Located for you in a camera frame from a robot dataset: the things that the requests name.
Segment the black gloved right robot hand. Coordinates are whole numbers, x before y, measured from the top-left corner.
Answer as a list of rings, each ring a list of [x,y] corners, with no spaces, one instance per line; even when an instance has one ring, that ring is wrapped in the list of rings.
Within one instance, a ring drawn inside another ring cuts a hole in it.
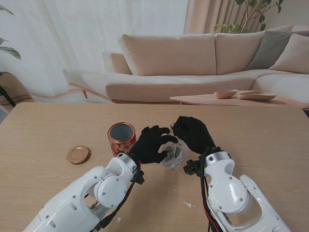
[[[172,130],[195,153],[203,154],[207,148],[216,147],[206,125],[194,117],[179,116]]]

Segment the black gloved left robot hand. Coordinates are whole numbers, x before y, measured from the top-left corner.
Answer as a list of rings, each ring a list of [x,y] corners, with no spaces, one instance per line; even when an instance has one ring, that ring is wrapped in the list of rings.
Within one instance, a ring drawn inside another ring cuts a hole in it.
[[[160,128],[158,125],[144,128],[129,151],[129,156],[141,164],[162,162],[168,156],[168,152],[159,152],[160,147],[168,142],[178,143],[178,139],[169,133],[169,128]]]

